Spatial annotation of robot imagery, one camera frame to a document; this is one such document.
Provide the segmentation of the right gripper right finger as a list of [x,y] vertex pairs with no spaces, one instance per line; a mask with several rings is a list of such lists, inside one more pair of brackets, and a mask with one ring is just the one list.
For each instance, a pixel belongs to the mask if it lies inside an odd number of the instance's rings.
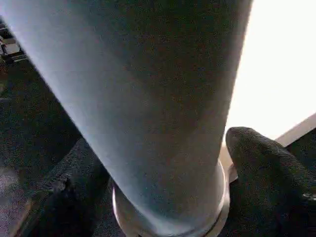
[[237,170],[224,237],[313,237],[316,180],[281,144],[232,127],[226,145]]

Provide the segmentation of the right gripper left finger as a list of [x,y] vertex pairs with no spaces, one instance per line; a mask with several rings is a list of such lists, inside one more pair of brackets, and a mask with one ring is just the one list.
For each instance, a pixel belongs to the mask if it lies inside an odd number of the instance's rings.
[[111,178],[84,139],[38,185],[30,237],[119,237]]

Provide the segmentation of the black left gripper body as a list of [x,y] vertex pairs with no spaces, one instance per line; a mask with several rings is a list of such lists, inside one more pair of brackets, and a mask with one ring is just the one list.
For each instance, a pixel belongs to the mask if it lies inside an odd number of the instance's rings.
[[0,58],[6,64],[13,64],[28,59],[2,18],[0,18]]

